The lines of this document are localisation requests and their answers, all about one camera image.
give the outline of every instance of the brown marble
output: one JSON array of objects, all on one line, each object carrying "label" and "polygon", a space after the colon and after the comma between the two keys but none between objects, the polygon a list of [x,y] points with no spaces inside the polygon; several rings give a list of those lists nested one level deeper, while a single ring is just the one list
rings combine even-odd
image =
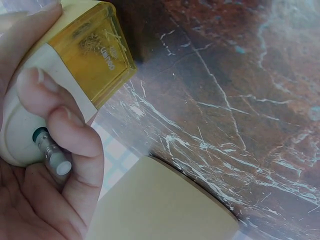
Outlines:
[{"label": "brown marble", "polygon": [[139,71],[98,123],[195,180],[255,239],[319,239],[320,2],[113,3]]}]

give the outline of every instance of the finger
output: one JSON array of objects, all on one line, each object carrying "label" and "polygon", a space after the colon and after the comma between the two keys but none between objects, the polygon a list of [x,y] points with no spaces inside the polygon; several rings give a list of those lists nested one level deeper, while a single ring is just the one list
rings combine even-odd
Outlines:
[{"label": "finger", "polygon": [[0,37],[0,94],[7,91],[9,81],[21,59],[62,13],[62,6],[23,18]]},{"label": "finger", "polygon": [[62,195],[88,226],[99,198],[104,154],[99,135],[66,107],[58,107],[47,120],[52,138],[72,153],[72,173]]},{"label": "finger", "polygon": [[58,106],[66,106],[82,116],[72,95],[39,68],[23,69],[17,77],[16,90],[24,108],[44,119]]},{"label": "finger", "polygon": [[7,31],[13,24],[21,18],[27,16],[27,11],[9,12],[0,15],[0,34]]},{"label": "finger", "polygon": [[28,166],[24,179],[23,195],[34,213],[55,229],[53,236],[59,232],[63,239],[84,239],[81,235],[86,227],[77,220],[77,213],[57,190],[45,166],[41,163]]},{"label": "finger", "polygon": [[71,94],[43,71],[24,69],[17,78],[16,86],[22,105],[29,112],[45,118],[51,137],[72,153],[72,173],[62,195],[81,220],[89,225],[104,174],[104,154],[99,135],[84,123]]}]

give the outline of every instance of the white plastic casing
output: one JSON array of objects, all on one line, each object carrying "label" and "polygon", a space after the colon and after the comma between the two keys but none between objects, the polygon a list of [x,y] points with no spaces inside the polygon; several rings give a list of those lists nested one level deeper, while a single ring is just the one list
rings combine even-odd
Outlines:
[{"label": "white plastic casing", "polygon": [[[46,71],[59,85],[67,89],[78,104],[85,121],[89,121],[97,109],[82,91],[74,77],[48,44],[42,45],[21,67],[38,67]],[[41,162],[43,153],[33,142],[36,129],[45,127],[45,120],[25,110],[21,105],[16,85],[7,92],[3,102],[3,124],[0,131],[0,156],[9,164],[26,167]]]}]

